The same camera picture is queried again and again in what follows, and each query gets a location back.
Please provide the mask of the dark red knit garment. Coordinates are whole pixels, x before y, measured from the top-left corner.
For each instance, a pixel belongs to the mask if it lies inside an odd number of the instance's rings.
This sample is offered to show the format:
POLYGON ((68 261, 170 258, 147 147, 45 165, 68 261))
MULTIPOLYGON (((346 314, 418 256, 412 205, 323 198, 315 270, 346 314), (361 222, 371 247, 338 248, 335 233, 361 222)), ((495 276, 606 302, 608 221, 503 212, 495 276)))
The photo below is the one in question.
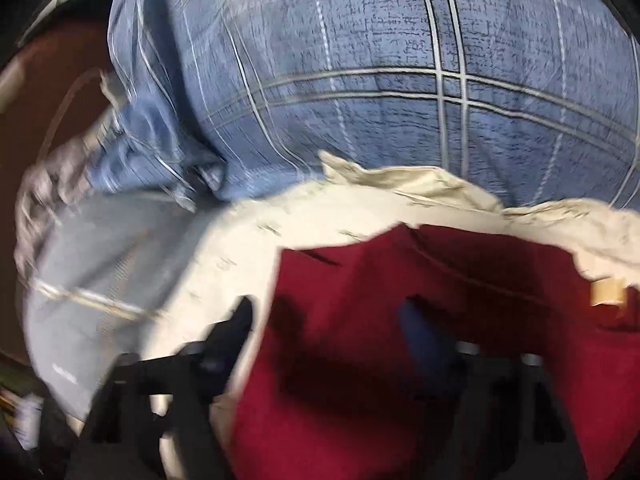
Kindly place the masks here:
POLYGON ((229 444, 240 479, 634 479, 639 294, 443 226, 281 252, 229 444))

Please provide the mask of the grey-blue striped bed sheet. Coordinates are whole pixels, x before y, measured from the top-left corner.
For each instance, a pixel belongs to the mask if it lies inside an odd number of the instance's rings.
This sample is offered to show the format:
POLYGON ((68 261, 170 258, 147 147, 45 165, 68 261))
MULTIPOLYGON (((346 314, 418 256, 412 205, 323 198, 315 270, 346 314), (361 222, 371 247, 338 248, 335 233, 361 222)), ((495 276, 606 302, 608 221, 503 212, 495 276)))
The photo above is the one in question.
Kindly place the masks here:
POLYGON ((94 194, 63 210, 28 285, 24 329, 32 367, 66 414, 85 419, 115 359, 142 352, 219 211, 152 192, 94 194))

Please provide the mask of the cream leaf-print quilt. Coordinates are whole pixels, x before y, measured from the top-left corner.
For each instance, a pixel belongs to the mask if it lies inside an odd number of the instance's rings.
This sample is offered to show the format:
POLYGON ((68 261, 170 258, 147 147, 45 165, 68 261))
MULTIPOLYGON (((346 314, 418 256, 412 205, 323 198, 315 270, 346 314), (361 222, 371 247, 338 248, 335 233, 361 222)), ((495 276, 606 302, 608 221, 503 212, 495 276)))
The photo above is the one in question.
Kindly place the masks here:
POLYGON ((443 226, 569 252, 593 284, 595 306, 623 308, 627 289, 639 293, 639 216, 633 210, 586 198, 506 208, 495 195, 436 167, 365 170, 330 154, 322 155, 322 164, 322 180, 266 200, 240 200, 209 223, 143 348, 148 358, 169 356, 204 338, 240 297, 250 297, 252 331, 226 390, 216 397, 215 424, 230 463, 236 409, 262 342, 285 249, 349 246, 395 226, 443 226))

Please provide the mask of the grey patterned cloth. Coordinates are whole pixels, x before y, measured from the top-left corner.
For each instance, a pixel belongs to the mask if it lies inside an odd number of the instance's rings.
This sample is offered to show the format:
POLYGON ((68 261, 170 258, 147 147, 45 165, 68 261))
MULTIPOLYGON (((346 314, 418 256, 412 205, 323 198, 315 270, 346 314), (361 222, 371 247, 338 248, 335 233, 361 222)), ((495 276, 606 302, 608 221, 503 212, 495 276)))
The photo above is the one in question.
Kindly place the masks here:
POLYGON ((86 195, 90 156, 98 147, 98 136, 75 136, 44 156, 25 172, 15 203, 14 262, 18 275, 28 281, 55 223, 58 212, 86 195))

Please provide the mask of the brown curved headboard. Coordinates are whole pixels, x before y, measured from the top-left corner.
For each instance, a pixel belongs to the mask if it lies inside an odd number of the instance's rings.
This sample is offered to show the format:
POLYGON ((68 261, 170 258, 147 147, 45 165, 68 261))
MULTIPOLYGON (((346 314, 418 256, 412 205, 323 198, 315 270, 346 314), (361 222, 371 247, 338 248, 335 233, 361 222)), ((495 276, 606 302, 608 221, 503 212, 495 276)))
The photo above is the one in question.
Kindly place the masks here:
POLYGON ((14 266, 14 206, 24 172, 55 126, 56 148, 88 129, 107 106, 99 70, 111 68, 106 25, 71 21, 36 37, 14 56, 17 95, 1 113, 1 352, 26 364, 14 266))

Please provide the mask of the blue plaid pillow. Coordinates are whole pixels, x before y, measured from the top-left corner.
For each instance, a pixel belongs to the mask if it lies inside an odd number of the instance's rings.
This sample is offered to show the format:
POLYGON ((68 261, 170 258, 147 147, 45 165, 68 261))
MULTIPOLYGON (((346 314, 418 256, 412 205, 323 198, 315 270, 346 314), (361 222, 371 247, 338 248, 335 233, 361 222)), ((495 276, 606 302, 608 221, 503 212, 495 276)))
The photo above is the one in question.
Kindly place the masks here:
POLYGON ((257 197, 436 166, 506 206, 639 206, 639 41, 608 0, 113 0, 101 192, 257 197))

